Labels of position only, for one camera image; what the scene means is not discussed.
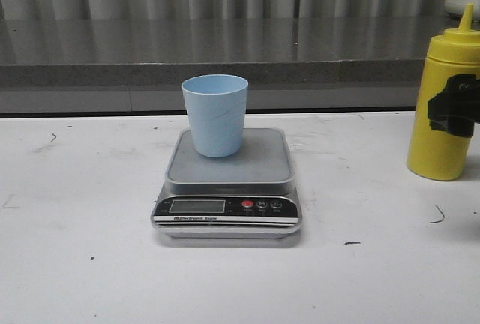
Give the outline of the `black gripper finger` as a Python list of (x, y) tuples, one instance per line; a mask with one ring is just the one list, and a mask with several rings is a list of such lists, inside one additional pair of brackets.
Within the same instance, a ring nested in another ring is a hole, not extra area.
[(432, 131), (471, 138), (479, 123), (479, 79), (475, 74), (456, 74), (427, 102), (427, 117)]

